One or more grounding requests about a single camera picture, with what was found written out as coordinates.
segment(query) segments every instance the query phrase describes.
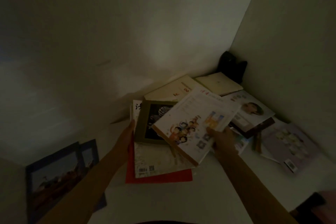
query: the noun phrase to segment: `barcode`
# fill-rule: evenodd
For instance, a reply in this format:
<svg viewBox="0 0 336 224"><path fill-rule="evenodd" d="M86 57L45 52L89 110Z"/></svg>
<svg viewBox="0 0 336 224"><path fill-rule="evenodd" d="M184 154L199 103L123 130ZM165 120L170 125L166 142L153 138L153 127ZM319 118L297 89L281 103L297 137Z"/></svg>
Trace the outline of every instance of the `barcode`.
<svg viewBox="0 0 336 224"><path fill-rule="evenodd" d="M295 173L298 170L298 168L294 165L294 163L290 159L286 159L284 163L293 173Z"/></svg>

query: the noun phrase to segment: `person's right arm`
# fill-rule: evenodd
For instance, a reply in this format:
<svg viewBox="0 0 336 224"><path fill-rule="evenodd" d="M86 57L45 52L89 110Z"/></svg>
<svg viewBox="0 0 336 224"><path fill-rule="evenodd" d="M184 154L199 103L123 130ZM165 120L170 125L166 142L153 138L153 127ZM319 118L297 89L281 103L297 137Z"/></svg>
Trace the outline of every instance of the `person's right arm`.
<svg viewBox="0 0 336 224"><path fill-rule="evenodd" d="M278 200L262 184L254 172L238 156L233 131L223 133L207 128L215 140L215 155L230 179L253 223L297 224Z"/></svg>

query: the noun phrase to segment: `wall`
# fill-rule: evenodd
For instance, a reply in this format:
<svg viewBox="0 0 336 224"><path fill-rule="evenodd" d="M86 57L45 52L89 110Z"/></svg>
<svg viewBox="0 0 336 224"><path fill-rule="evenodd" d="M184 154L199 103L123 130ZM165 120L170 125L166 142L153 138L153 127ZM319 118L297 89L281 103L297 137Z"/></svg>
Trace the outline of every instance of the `wall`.
<svg viewBox="0 0 336 224"><path fill-rule="evenodd" d="M27 164L212 71L250 0L1 0L0 154Z"/></svg>
<svg viewBox="0 0 336 224"><path fill-rule="evenodd" d="M3 224L27 223L25 168L0 158L0 216Z"/></svg>
<svg viewBox="0 0 336 224"><path fill-rule="evenodd" d="M230 50L243 86L336 160L335 0L251 0Z"/></svg>

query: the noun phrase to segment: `purple magazine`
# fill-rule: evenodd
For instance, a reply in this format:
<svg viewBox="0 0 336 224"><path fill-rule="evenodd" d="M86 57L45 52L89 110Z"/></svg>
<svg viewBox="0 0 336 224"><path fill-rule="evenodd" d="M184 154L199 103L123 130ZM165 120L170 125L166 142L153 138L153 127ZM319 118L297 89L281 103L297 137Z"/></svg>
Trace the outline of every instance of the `purple magazine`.
<svg viewBox="0 0 336 224"><path fill-rule="evenodd" d="M262 143L291 174L300 172L319 152L317 146L293 123L279 128Z"/></svg>

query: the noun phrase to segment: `red folder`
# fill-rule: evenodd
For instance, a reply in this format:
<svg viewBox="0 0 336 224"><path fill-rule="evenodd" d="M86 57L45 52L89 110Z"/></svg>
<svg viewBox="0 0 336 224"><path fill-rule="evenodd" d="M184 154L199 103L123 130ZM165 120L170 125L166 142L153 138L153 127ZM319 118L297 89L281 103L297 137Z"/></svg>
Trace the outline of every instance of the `red folder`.
<svg viewBox="0 0 336 224"><path fill-rule="evenodd" d="M125 183L168 183L168 182L191 182L193 174L191 169L177 171L169 174L155 175L150 177L135 178L134 169L134 141L128 146L128 161Z"/></svg>

